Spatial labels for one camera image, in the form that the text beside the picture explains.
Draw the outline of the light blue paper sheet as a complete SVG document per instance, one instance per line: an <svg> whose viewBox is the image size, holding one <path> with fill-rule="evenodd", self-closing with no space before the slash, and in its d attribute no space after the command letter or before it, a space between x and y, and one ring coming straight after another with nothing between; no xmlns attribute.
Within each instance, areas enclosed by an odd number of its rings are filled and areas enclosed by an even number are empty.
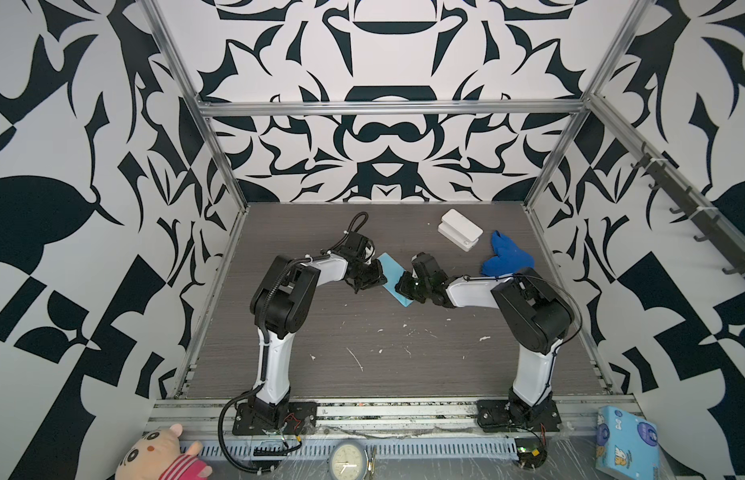
<svg viewBox="0 0 745 480"><path fill-rule="evenodd" d="M378 257L378 260L382 264L384 276L387 278L387 282L384 288L404 307L409 307L413 300L406 298L396 290L396 286L402 276L406 273L406 270L392 258L388 253L383 253Z"/></svg>

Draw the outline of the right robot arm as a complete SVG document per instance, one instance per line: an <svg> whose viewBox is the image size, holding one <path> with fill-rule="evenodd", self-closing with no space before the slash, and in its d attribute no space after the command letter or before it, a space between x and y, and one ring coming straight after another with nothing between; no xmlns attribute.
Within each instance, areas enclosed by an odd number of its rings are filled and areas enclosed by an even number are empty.
<svg viewBox="0 0 745 480"><path fill-rule="evenodd" d="M556 357L576 320L564 290L530 267L502 276L451 277L434 256L422 252L413 258L412 269L401 276L396 292L447 309L500 311L520 345L509 409L530 417L551 403Z"/></svg>

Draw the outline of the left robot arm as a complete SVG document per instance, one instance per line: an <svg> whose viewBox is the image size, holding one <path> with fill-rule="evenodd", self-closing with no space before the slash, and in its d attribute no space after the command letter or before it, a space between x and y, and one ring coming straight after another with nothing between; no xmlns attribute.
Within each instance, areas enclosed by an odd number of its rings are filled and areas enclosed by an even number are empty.
<svg viewBox="0 0 745 480"><path fill-rule="evenodd" d="M276 417L290 401L294 336L308 319L320 286L342 282L358 293L387 283L382 262L374 254L373 240L348 232L338 246L317 256L274 258L250 302L260 342L256 394L248 402L252 408Z"/></svg>

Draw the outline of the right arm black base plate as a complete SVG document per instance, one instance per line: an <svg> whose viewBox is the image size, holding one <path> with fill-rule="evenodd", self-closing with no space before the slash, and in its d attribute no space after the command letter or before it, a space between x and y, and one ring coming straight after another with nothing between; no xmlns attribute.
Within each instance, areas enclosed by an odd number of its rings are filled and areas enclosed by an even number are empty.
<svg viewBox="0 0 745 480"><path fill-rule="evenodd" d="M478 400L478 426L488 433L533 430L536 433L559 432L561 416L552 397L531 407L524 401Z"/></svg>

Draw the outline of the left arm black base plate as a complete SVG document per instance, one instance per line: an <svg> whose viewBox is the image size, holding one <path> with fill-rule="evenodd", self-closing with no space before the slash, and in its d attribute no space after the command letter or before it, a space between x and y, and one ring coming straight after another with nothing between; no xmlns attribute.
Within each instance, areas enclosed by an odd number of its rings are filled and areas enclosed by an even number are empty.
<svg viewBox="0 0 745 480"><path fill-rule="evenodd" d="M251 399L236 406L234 436L253 436L268 432L302 435L314 429L318 403L283 401L279 404Z"/></svg>

